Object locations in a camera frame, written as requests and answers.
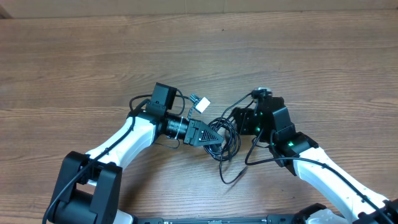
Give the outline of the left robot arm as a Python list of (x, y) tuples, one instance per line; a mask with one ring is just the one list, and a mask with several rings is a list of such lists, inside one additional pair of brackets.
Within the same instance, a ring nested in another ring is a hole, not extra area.
[(106, 142), (84, 154), (67, 154), (43, 223), (133, 224), (134, 217), (118, 208), (119, 193), (123, 171), (141, 151), (161, 135), (194, 147), (221, 144), (223, 137), (204, 122), (170, 113), (181, 95), (156, 83)]

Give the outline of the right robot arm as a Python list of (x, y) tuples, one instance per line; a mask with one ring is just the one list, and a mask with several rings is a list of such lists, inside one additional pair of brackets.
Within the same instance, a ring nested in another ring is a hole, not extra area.
[(284, 99), (255, 96), (234, 108), (238, 129), (266, 142), (272, 161), (317, 189), (348, 223), (397, 223), (397, 201), (367, 188), (339, 167), (311, 137), (295, 129)]

